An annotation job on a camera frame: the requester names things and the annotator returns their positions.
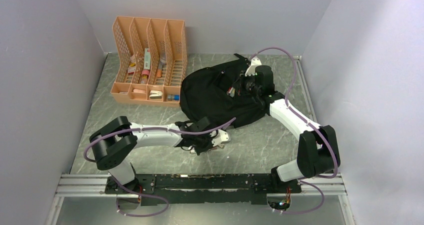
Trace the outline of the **black student backpack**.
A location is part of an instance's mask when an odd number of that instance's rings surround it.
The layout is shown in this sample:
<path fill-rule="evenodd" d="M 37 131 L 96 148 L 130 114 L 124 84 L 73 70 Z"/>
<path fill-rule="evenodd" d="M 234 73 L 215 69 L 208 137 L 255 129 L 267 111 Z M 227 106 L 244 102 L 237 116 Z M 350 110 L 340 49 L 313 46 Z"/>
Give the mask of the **black student backpack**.
<path fill-rule="evenodd" d="M 233 61 L 205 67 L 189 74 L 181 83 L 180 107 L 191 121 L 206 117 L 211 127 L 222 125 L 232 118 L 234 128 L 256 122 L 267 114 L 248 92 L 239 92 L 240 74 L 250 65 L 240 54 Z M 234 97 L 227 95 L 235 89 Z"/>

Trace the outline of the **yellow highlighter pen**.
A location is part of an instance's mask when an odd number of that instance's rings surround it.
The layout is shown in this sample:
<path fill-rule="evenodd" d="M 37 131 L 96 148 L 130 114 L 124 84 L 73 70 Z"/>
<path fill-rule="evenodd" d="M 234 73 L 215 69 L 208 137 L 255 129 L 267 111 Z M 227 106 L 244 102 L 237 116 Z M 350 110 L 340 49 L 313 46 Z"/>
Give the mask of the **yellow highlighter pen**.
<path fill-rule="evenodd" d="M 233 87 L 231 88 L 230 96 L 231 97 L 234 97 L 235 96 L 235 89 Z"/>

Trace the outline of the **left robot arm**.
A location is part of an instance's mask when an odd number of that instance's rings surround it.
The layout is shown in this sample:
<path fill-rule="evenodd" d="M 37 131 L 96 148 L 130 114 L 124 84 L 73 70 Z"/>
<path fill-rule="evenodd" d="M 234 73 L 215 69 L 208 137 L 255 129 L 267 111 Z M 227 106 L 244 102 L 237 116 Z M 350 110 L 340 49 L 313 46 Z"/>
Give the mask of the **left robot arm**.
<path fill-rule="evenodd" d="M 121 185 L 127 185 L 137 180 L 127 160 L 133 150 L 165 146 L 193 150 L 199 155 L 229 141 L 226 125 L 215 128 L 211 125 L 207 117 L 168 125 L 143 125 L 119 116 L 91 135 L 83 157 L 95 163 L 98 170 L 107 171 Z"/>

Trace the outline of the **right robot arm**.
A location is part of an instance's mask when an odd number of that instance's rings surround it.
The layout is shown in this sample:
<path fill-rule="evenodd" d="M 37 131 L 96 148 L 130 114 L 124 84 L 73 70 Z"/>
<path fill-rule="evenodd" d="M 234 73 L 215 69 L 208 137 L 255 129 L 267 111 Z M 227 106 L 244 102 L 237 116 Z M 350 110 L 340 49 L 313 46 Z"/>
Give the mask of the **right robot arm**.
<path fill-rule="evenodd" d="M 335 130 L 309 119 L 276 91 L 270 66 L 251 65 L 239 78 L 238 91 L 251 94 L 270 117 L 282 123 L 298 140 L 296 159 L 272 169 L 280 181 L 323 177 L 329 171 L 337 173 L 341 161 Z"/>

